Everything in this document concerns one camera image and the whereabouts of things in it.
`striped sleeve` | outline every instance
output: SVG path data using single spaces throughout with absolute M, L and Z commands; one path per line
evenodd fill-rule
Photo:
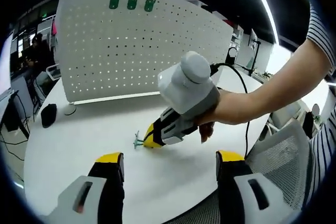
M 307 38 L 318 45 L 328 57 L 331 64 L 329 74 L 332 75 L 335 71 L 336 62 L 334 48 L 324 24 L 312 5 L 310 5 L 310 20 Z

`small green object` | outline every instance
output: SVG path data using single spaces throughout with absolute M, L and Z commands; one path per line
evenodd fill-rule
M 145 11 L 146 12 L 153 11 L 155 1 L 156 0 L 146 0 L 146 3 L 145 3 Z
M 119 0 L 110 0 L 110 9 L 117 9 L 119 5 Z
M 128 10 L 134 10 L 137 6 L 137 2 L 138 2 L 138 0 L 128 0 L 127 9 Z

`table surface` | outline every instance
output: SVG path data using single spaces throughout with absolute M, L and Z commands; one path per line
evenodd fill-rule
M 249 92 L 261 84 L 241 74 Z M 218 86 L 243 93 L 236 74 L 224 68 Z M 123 223 L 163 223 L 186 212 L 216 188 L 217 150 L 245 152 L 246 124 L 216 123 L 204 144 L 198 132 L 184 141 L 159 149 L 133 147 L 134 134 L 142 137 L 166 108 L 160 95 L 82 104 L 65 116 L 62 80 L 54 86 L 43 107 L 57 104 L 55 123 L 44 129 L 40 115 L 31 128 L 25 164 L 25 194 L 38 215 L 48 215 L 58 195 L 81 175 L 88 175 L 95 160 L 108 153 L 124 153 L 125 199 Z M 248 148 L 252 148 L 269 115 L 251 121 Z

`black mouse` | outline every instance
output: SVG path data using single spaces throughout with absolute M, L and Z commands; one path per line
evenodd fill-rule
M 54 103 L 48 104 L 41 112 L 43 128 L 50 127 L 56 120 L 57 106 Z

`ceiling light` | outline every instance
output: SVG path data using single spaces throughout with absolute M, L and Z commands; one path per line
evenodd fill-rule
M 272 30 L 273 30 L 273 34 L 274 34 L 274 40 L 275 40 L 275 44 L 279 44 L 279 38 L 278 38 L 278 33 L 277 33 L 277 28 L 275 26 L 275 22 L 272 16 L 272 12 L 268 6 L 268 3 L 266 0 L 261 0 L 262 4 L 264 5 L 264 8 L 266 10 L 267 16 L 269 18 L 269 21 L 271 23 L 272 26 Z

